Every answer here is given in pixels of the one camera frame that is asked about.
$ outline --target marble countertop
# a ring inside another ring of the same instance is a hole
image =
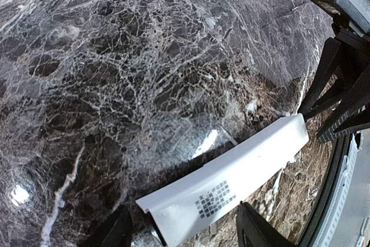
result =
[[[77,246],[120,204],[133,246],[156,246],[135,199],[295,113],[332,35],[308,0],[0,0],[0,15],[4,247]],[[249,200],[291,240],[330,153],[323,117]],[[234,216],[183,246],[237,246]]]

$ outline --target white rectangular object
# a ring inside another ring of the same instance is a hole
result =
[[[168,247],[196,235],[267,182],[308,142],[301,114],[283,117],[191,174],[136,201]]]

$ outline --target dark marble table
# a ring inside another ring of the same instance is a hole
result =
[[[295,113],[331,35],[308,0],[0,0],[0,17],[1,247],[77,246],[120,204],[133,246],[155,246],[135,199]],[[313,139],[251,196],[290,238],[329,152]],[[236,246],[233,217],[184,246]]]

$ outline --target gray dot grid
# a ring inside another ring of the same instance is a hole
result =
[[[201,195],[195,205],[198,208],[200,217],[211,217],[229,202],[236,199],[236,195],[230,195],[230,188],[227,181],[221,182],[205,195]]]

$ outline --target marble surface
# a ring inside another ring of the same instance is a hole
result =
[[[120,204],[133,246],[156,246],[135,199],[294,113],[332,35],[308,0],[0,0],[0,16],[4,247],[77,246]],[[292,239],[330,152],[320,121],[250,198]],[[184,246],[236,246],[234,215]]]

